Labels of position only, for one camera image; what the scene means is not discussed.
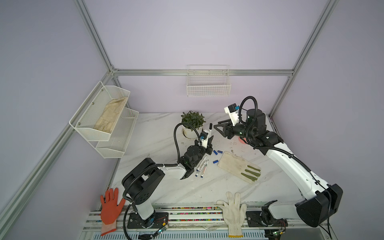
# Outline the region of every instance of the beige work glove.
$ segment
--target beige work glove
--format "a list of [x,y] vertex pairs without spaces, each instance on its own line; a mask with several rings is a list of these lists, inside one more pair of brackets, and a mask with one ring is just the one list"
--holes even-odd
[[226,193],[228,203],[223,200],[218,200],[216,206],[223,209],[223,219],[228,225],[229,234],[228,237],[242,237],[243,232],[241,226],[244,224],[245,212],[247,211],[247,205],[242,204],[240,208],[240,193],[235,194],[235,200],[231,192]]

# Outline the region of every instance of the vent grille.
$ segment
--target vent grille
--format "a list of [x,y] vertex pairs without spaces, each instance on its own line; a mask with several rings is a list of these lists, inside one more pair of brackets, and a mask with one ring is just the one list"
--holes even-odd
[[[128,233],[129,237],[132,240],[138,239],[139,234],[137,232]],[[268,239],[264,237],[264,230],[252,229],[252,230],[243,230],[244,238],[247,240],[259,240],[259,239]],[[123,232],[112,232],[104,236],[100,236],[100,233],[94,235],[94,240],[99,239],[126,239]],[[228,237],[228,231],[226,230],[217,230],[217,231],[169,231],[164,232],[157,236],[155,239],[188,239],[188,240],[198,240],[198,239],[220,239],[220,240],[233,240],[233,238]]]

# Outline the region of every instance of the black mounting plate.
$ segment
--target black mounting plate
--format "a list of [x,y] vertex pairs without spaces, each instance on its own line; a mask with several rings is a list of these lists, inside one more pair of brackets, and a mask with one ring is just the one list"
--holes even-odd
[[[247,211],[245,213],[247,217],[248,227],[265,227],[262,224],[262,217],[260,216],[261,211]],[[288,222],[286,219],[279,219],[285,223],[285,226],[288,226]],[[281,227],[281,222],[276,221],[276,223],[272,224],[271,227]]]
[[[168,222],[168,213],[167,212],[155,212],[155,220],[151,227],[146,229],[159,229],[163,227],[163,222]],[[140,229],[142,227],[141,218],[140,216],[133,212],[129,215],[128,223],[127,223],[128,229]]]

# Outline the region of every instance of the marble surface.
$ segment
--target marble surface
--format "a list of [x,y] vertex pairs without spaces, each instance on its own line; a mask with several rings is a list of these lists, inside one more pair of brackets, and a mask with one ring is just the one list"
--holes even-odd
[[[173,131],[180,122],[181,113],[140,113],[133,130],[126,154],[121,159],[113,179],[113,188],[119,188],[119,201],[124,191],[121,180],[144,158],[150,157],[156,163],[176,163],[177,152],[173,139]],[[218,121],[228,119],[225,113],[203,113],[205,125],[213,125]],[[272,130],[267,120],[267,129]],[[177,141],[180,154],[183,155],[190,145],[194,144],[182,135],[181,127],[177,129]],[[267,156],[259,150],[253,150],[249,145],[239,142],[238,137],[231,140],[212,130],[214,150],[229,151],[235,155],[261,167],[261,176],[249,184],[240,178],[213,164],[221,154],[207,155],[209,164],[204,178],[191,175],[187,179],[166,179],[160,182],[151,196],[152,204],[182,204],[182,203],[215,203],[226,200],[227,191],[240,192],[242,202],[268,202],[271,200],[291,201],[301,199],[301,194],[293,181]]]

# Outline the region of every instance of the white wire basket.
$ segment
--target white wire basket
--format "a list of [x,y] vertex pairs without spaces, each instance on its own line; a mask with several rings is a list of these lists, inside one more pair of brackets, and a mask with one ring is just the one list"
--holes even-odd
[[87,110],[80,117],[80,120],[72,126],[80,135],[87,141],[109,141],[112,133],[117,125],[117,122],[112,127],[112,132],[107,133],[100,130],[93,129],[97,120],[103,114],[105,106],[112,99],[119,99],[127,97],[124,105],[127,104],[130,91],[116,87],[116,86],[104,86],[97,93],[96,97],[92,100],[92,103],[88,106]]
[[139,112],[124,108],[109,141],[100,141],[95,149],[103,158],[123,157],[132,136]]
[[139,112],[123,107],[118,114],[114,126],[112,126],[111,133],[93,129],[103,114],[106,105],[112,101],[112,99],[126,97],[124,102],[126,106],[130,94],[128,90],[116,86],[104,86],[102,82],[99,82],[95,86],[94,91],[100,86],[100,90],[88,105],[83,115],[77,120],[81,109],[80,107],[71,118],[70,125],[85,138],[103,158],[121,158],[127,150]]
[[187,96],[229,96],[229,65],[188,65]]

